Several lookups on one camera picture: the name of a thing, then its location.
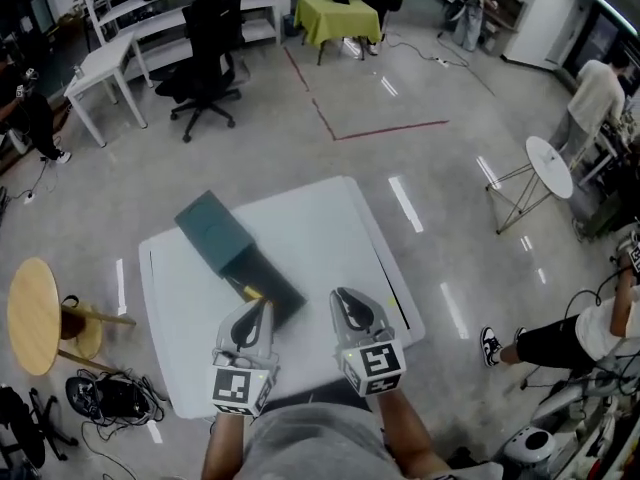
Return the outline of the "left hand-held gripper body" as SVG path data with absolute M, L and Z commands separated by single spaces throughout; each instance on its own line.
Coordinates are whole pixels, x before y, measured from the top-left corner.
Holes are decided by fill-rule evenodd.
M 259 416 L 279 371 L 279 356 L 269 357 L 215 350 L 210 400 L 219 412 Z

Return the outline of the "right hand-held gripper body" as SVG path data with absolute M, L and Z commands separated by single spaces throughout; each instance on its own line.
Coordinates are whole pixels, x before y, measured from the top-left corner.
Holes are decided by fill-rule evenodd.
M 373 396 L 398 388 L 405 373 L 401 342 L 393 327 L 373 333 L 335 330 L 339 370 L 359 396 Z

